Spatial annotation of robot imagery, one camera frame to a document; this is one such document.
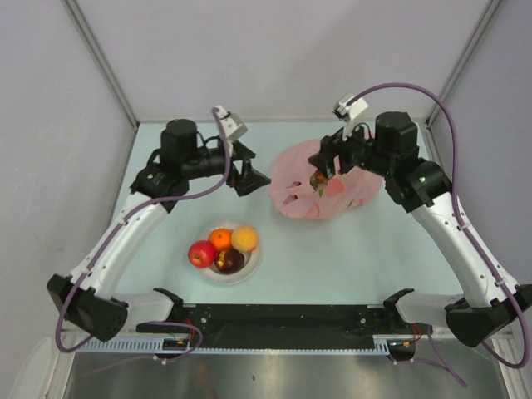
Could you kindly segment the right aluminium frame post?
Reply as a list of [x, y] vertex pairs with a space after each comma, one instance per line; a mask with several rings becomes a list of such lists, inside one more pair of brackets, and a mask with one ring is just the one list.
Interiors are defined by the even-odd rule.
[[439, 92], [439, 98], [444, 105], [450, 100], [462, 75], [466, 72], [467, 67], [472, 62], [475, 54], [480, 48], [480, 44], [484, 41], [487, 32], [490, 30], [490, 26], [498, 17], [504, 3], [505, 1], [503, 0], [490, 0], [485, 5]]

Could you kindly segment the pink plastic bag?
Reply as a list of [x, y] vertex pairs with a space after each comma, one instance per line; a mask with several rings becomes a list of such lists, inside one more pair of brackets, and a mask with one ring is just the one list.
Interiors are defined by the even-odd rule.
[[292, 219], [331, 219], [375, 199], [382, 177], [355, 167], [324, 180], [308, 163], [308, 157], [318, 150], [318, 139], [306, 140], [275, 159], [268, 195], [277, 211]]

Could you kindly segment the fake yellow fruit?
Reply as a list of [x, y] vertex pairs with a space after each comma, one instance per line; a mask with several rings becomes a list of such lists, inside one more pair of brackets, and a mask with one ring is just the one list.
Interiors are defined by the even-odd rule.
[[259, 234], [252, 226], [239, 226], [231, 234], [231, 244], [240, 252], [252, 252], [259, 244]]

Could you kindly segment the fake red apple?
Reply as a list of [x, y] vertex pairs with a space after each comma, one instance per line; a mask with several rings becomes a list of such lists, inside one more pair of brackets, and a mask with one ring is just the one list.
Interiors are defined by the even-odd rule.
[[217, 248], [208, 240], [196, 241], [188, 250], [188, 260], [196, 268], [208, 268], [216, 255]]

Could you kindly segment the aluminium rail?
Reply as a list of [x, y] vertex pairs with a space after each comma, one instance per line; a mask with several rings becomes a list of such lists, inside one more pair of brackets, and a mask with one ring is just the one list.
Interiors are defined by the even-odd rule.
[[339, 328], [355, 335], [399, 334], [415, 324], [435, 326], [435, 321], [413, 318], [409, 323], [399, 315], [395, 303], [382, 308], [367, 305], [268, 305], [268, 304], [184, 304], [170, 303], [160, 316], [149, 310], [145, 316], [132, 303], [95, 301], [80, 306], [71, 304], [65, 319], [96, 339], [106, 342], [124, 329], [152, 333], [164, 329], [164, 323], [190, 320], [204, 335], [223, 328], [288, 330]]
[[489, 304], [487, 285], [483, 274], [485, 262], [482, 247], [469, 231], [461, 214], [457, 189], [458, 140], [456, 124], [448, 120], [452, 142], [451, 190], [437, 195], [433, 205], [424, 205], [414, 212], [414, 218], [434, 239], [454, 271], [465, 299], [474, 308]]

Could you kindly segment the fake cherry tomatoes bunch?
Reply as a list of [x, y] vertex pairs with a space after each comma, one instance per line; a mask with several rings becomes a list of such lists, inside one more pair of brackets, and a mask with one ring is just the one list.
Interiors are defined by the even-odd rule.
[[318, 194], [320, 198], [324, 195], [324, 190], [328, 186], [328, 178], [319, 170], [316, 170], [310, 177], [309, 181], [313, 190]]

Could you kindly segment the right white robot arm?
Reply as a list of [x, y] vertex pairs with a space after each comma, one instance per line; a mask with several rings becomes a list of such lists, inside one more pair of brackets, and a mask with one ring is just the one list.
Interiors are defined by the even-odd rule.
[[442, 326], [467, 347], [477, 347], [531, 306], [531, 287], [518, 284], [467, 226], [462, 208], [452, 207], [451, 181], [435, 162], [419, 155], [418, 129], [406, 112], [375, 120], [373, 135], [350, 122], [324, 136], [308, 159], [325, 180], [358, 167], [381, 176], [385, 190], [431, 236], [451, 266], [462, 292], [425, 294], [404, 288], [385, 301], [385, 327], [403, 333], [413, 323]]

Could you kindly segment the white plate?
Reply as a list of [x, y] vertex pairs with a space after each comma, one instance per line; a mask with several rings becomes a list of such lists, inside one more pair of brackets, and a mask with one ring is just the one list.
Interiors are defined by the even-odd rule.
[[222, 221], [204, 227], [196, 238], [216, 249], [212, 262], [199, 268], [200, 275], [211, 283], [241, 283], [258, 268], [263, 253], [256, 228], [235, 221]]

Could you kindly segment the left aluminium frame post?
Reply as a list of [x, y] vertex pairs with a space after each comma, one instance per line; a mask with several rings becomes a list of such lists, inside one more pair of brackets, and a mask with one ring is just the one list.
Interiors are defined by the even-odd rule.
[[126, 94], [119, 83], [119, 79], [113, 70], [108, 57], [106, 56], [99, 40], [96, 37], [91, 24], [89, 23], [85, 13], [83, 12], [78, 1], [64, 0], [62, 1], [69, 17], [71, 18], [75, 28], [81, 35], [82, 41], [85, 43], [91, 58], [96, 64], [96, 67], [101, 73], [104, 82], [107, 84], [114, 99], [121, 109], [122, 114], [128, 120], [130, 126], [134, 131], [138, 130], [140, 122], [133, 111], [133, 108], [126, 97]]

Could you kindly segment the aluminium front rail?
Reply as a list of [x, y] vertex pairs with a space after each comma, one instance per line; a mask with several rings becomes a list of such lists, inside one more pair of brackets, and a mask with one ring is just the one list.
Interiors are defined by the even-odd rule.
[[71, 304], [65, 319], [96, 339], [106, 342], [124, 329], [152, 333], [164, 329], [164, 323], [190, 320], [204, 335], [223, 328], [288, 330], [339, 328], [355, 335], [399, 334], [415, 324], [435, 326], [435, 321], [413, 318], [409, 323], [399, 315], [395, 303], [382, 308], [367, 305], [268, 305], [268, 304], [184, 304], [170, 303], [160, 316], [149, 310], [145, 316], [132, 303], [95, 301], [80, 306]]

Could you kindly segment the fake dark purple fruit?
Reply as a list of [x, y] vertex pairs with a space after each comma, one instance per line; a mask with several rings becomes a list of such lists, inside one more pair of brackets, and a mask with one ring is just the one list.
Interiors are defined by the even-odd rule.
[[237, 249], [225, 249], [218, 253], [214, 266], [221, 274], [233, 274], [244, 267], [244, 261], [244, 255]]

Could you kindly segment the fake orange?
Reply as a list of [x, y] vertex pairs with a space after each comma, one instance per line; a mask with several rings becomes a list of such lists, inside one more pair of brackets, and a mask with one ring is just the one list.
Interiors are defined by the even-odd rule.
[[219, 228], [213, 230], [208, 237], [208, 241], [216, 248], [218, 252], [232, 248], [232, 233], [231, 229]]

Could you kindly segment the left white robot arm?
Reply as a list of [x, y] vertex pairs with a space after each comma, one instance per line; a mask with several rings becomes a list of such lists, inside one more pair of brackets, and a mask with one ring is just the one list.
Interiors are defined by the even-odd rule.
[[187, 119], [168, 122], [145, 167], [131, 185], [116, 220], [96, 247], [67, 276], [54, 274], [47, 291], [60, 313], [91, 338], [107, 342], [125, 328], [156, 323], [172, 333], [182, 326], [182, 299], [164, 288], [127, 299], [116, 296], [126, 267], [148, 235], [183, 200], [193, 199], [190, 181], [220, 176], [216, 188], [227, 185], [238, 196], [270, 183], [251, 164], [255, 154], [240, 142], [245, 124], [229, 113], [214, 111], [218, 135], [208, 139]]

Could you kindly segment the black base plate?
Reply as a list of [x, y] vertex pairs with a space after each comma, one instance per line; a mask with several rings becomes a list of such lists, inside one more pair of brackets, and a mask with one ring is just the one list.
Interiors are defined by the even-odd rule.
[[162, 322], [138, 333], [183, 333], [188, 343], [211, 351], [376, 350], [387, 336], [411, 351], [426, 334], [423, 324], [403, 322], [397, 312], [369, 305], [179, 304]]

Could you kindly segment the right side aluminium rail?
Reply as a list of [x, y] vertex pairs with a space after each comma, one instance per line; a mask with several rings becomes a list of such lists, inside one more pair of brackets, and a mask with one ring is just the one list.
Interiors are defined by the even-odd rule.
[[414, 212], [414, 218], [434, 239], [454, 271], [465, 299], [474, 308], [489, 304], [487, 285], [483, 274], [485, 262], [482, 247], [469, 231], [461, 214], [457, 189], [458, 140], [456, 124], [448, 120], [452, 142], [451, 190], [437, 195], [433, 205], [424, 205]]

